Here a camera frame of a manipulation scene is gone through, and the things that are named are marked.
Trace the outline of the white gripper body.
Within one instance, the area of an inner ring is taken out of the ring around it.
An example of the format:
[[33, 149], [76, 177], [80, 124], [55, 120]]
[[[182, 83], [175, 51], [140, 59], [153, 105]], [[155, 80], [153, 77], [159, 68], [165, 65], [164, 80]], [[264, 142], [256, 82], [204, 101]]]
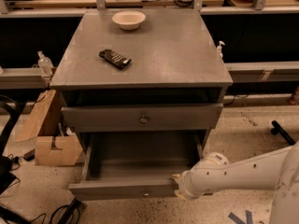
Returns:
[[184, 171], [180, 174], [178, 189], [187, 200], [195, 200], [198, 198], [192, 184], [192, 174], [190, 171]]

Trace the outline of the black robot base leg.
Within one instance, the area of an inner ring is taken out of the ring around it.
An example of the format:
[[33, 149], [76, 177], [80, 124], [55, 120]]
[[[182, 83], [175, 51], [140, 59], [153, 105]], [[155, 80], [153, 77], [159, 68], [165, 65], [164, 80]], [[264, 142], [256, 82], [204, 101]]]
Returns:
[[271, 122], [273, 128], [270, 130], [270, 133], [273, 135], [280, 134], [286, 142], [290, 145], [293, 146], [295, 144], [295, 141], [288, 135], [288, 133], [278, 124], [277, 121], [273, 120]]

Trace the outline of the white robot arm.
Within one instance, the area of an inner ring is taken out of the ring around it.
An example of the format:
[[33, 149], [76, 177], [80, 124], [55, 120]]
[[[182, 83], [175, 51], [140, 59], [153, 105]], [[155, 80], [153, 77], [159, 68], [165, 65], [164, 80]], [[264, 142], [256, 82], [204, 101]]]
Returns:
[[176, 195], [189, 201], [226, 189], [271, 189], [269, 224], [299, 224], [299, 143], [235, 163], [212, 152], [173, 179]]

